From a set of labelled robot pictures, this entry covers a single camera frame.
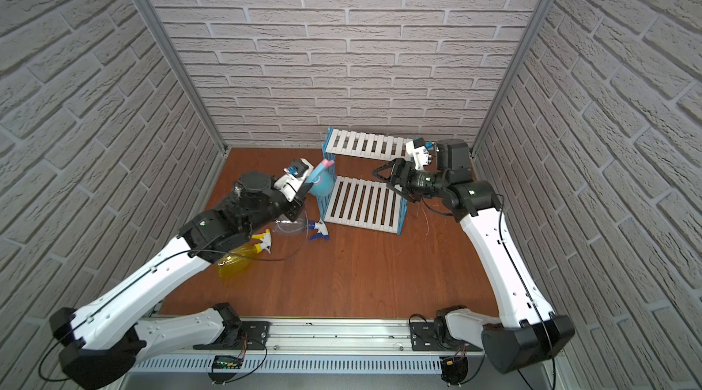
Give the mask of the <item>clear spray bottle blue nozzle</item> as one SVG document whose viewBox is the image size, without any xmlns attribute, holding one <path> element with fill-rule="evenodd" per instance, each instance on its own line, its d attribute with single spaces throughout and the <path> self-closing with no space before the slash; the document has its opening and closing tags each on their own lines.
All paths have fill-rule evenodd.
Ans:
<svg viewBox="0 0 702 390">
<path fill-rule="evenodd" d="M 327 225 L 322 220 L 309 220 L 305 214 L 295 220 L 281 215 L 274 221 L 273 231 L 281 236 L 301 236 L 305 241 L 316 239 L 328 241 L 330 239 Z"/>
</svg>

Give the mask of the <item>teal spray bottle pink trim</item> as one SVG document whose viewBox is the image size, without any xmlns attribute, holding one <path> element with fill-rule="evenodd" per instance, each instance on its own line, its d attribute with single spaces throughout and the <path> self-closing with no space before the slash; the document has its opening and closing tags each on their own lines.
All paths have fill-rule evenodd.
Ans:
<svg viewBox="0 0 702 390">
<path fill-rule="evenodd" d="M 310 186 L 309 192 L 316 198 L 329 196 L 334 190 L 335 180 L 330 172 L 334 160 L 323 159 L 306 178 L 305 184 Z"/>
</svg>

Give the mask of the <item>yellow spray bottle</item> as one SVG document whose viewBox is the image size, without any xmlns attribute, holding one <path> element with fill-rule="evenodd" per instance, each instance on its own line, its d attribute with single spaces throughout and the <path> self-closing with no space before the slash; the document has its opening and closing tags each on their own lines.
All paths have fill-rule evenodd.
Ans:
<svg viewBox="0 0 702 390">
<path fill-rule="evenodd" d="M 271 252 L 272 233 L 267 229 L 262 234 L 253 235 L 253 244 L 243 245 L 231 251 L 227 256 L 223 256 L 217 262 L 217 274 L 219 278 L 231 278 L 245 269 L 258 259 L 262 252 Z"/>
</svg>

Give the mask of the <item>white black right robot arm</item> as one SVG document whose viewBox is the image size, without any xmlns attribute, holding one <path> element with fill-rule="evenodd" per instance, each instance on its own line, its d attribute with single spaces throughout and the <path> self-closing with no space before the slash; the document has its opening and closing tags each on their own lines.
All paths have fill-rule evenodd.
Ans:
<svg viewBox="0 0 702 390">
<path fill-rule="evenodd" d="M 439 312 L 440 339 L 483 350 L 502 374 L 554 360 L 574 336 L 574 324 L 555 313 L 528 272 L 508 230 L 502 196 L 473 177 L 468 145 L 444 139 L 429 147 L 422 138 L 411 140 L 405 157 L 373 175 L 411 203 L 440 199 L 475 248 L 495 293 L 496 317 L 462 307 Z"/>
</svg>

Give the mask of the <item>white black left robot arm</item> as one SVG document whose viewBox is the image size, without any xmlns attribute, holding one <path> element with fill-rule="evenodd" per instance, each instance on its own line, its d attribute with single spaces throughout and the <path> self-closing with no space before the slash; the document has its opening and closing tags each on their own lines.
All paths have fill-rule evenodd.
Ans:
<svg viewBox="0 0 702 390">
<path fill-rule="evenodd" d="M 226 303 L 164 322 L 143 318 L 173 290 L 252 240 L 284 216 L 294 221 L 314 185 L 311 170 L 288 169 L 279 179 L 247 172 L 214 208 L 184 224 L 167 245 L 93 302 L 55 311 L 49 325 L 67 379 L 100 389 L 139 362 L 182 348 L 246 346 L 241 319 Z"/>
</svg>

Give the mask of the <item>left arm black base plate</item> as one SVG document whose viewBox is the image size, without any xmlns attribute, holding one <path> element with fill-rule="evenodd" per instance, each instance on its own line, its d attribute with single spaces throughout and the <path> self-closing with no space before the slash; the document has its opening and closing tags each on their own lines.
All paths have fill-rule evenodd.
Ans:
<svg viewBox="0 0 702 390">
<path fill-rule="evenodd" d="M 210 344 L 196 344 L 194 350 L 264 351 L 271 323 L 266 320 L 245 320 L 237 326 L 226 327 L 223 333 Z"/>
</svg>

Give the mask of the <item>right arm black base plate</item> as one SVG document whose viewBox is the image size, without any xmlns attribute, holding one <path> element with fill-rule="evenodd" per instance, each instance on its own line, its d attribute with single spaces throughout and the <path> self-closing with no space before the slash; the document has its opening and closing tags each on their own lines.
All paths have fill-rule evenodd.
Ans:
<svg viewBox="0 0 702 390">
<path fill-rule="evenodd" d="M 482 349 L 470 344 L 449 338 L 449 335 L 440 334 L 433 320 L 408 320 L 409 340 L 414 352 L 447 352 L 447 353 L 482 353 Z"/>
</svg>

